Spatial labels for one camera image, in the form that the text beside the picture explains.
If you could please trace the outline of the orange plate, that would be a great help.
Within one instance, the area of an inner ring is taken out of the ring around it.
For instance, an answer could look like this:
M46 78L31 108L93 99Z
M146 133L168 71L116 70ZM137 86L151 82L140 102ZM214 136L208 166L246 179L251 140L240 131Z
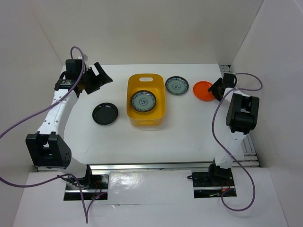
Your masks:
M201 101L209 102L213 101L215 97L208 89L212 86L212 83L208 81L199 81L193 86L194 95Z

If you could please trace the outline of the blue patterned plate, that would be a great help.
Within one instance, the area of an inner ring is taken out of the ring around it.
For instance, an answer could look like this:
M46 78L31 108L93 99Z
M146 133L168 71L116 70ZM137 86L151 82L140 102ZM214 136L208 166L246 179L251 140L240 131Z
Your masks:
M181 96L188 91L189 83L183 77L173 76L166 80L165 88L170 94Z
M131 99L131 107L138 112L149 112L155 108L157 103L156 96L147 90L139 90L135 92Z

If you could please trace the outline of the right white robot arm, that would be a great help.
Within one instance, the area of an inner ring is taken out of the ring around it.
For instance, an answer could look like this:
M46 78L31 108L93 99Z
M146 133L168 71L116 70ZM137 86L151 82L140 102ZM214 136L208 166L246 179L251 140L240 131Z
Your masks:
M228 148L218 143L224 151L213 159L208 168L206 179L211 185L218 185L231 176L232 164L240 144L257 125L260 99L243 93L241 89L236 88L236 84L235 74L224 73L223 77L208 89L208 92L219 101L218 108L224 101L229 104L226 126L230 130L231 137Z

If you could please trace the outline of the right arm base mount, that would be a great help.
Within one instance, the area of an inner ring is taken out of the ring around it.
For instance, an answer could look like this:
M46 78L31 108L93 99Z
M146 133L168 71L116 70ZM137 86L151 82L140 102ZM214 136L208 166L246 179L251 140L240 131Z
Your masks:
M210 178L207 172L192 172L187 179L192 181L195 199L237 196L233 175L222 180Z

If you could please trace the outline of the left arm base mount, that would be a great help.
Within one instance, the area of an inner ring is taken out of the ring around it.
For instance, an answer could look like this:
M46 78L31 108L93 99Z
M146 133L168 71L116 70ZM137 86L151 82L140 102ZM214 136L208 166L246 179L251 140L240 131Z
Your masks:
M64 190L64 201L81 201L81 194L76 180L72 177L66 177L66 186ZM89 184L84 185L84 181L79 179L84 201L107 200L109 174L92 175Z

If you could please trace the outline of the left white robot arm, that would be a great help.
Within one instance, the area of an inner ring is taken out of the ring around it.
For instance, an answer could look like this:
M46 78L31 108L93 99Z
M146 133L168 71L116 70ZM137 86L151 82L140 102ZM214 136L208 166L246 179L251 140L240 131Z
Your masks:
M67 59L66 70L61 73L54 86L51 108L42 125L34 134L28 134L26 145L36 167L57 168L70 174L68 181L87 189L93 184L89 165L72 157L71 149L64 141L64 131L70 113L82 91L91 94L113 80L102 69L99 62L92 67L81 58Z

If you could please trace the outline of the black plate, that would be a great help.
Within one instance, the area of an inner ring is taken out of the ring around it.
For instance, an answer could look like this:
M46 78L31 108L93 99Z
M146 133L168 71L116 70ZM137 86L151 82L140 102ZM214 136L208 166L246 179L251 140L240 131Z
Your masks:
M110 125L118 118L118 108L112 103L101 103L97 105L92 118L99 125Z

